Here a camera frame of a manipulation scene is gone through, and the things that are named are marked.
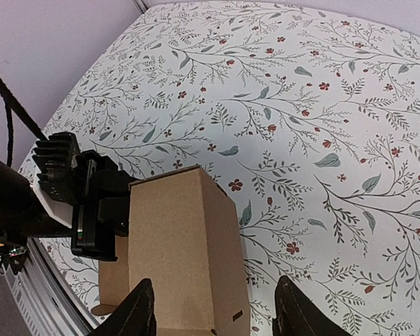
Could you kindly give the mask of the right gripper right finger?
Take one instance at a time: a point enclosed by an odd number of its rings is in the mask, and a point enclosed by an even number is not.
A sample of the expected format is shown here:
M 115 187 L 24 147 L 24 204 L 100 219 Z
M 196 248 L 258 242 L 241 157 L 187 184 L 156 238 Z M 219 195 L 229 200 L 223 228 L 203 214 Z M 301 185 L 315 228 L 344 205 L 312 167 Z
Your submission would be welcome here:
M 272 319 L 273 336 L 348 336 L 349 333 L 332 322 L 293 282 L 279 278 Z

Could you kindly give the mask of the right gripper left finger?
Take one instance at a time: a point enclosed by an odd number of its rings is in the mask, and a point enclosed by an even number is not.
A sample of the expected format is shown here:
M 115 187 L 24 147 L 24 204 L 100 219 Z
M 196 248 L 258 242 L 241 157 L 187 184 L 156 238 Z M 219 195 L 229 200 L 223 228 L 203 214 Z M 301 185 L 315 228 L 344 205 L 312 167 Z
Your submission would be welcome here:
M 150 279 L 142 279 L 116 310 L 87 336 L 155 336 L 155 295 Z

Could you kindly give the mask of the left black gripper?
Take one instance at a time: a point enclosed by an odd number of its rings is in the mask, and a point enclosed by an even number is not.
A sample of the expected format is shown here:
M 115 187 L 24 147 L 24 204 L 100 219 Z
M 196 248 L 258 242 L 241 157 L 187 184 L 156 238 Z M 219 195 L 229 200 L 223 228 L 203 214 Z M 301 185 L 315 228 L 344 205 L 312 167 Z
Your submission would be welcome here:
M 85 180 L 73 207 L 71 251 L 78 257 L 115 262 L 116 237 L 128 236 L 132 177 L 94 150 L 78 158 Z

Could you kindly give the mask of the brown cardboard box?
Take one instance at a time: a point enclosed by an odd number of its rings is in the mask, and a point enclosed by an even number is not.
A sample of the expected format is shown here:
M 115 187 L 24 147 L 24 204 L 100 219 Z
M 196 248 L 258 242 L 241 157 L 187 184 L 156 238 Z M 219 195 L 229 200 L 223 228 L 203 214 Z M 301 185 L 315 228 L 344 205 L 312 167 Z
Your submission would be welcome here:
M 235 203 L 192 166 L 130 184 L 129 233 L 99 263 L 95 316 L 150 279 L 159 335 L 247 335 L 250 305 Z

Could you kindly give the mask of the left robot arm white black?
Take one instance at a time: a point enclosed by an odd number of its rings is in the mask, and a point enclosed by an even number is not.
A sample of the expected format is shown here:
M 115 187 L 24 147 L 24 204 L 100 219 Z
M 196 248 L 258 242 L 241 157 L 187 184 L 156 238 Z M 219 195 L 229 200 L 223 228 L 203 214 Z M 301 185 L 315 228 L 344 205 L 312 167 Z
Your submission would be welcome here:
M 93 150 L 34 159 L 34 184 L 0 161 L 0 244 L 12 249 L 29 238 L 68 237 L 75 256 L 115 262 L 115 239 L 128 235 L 134 178 Z

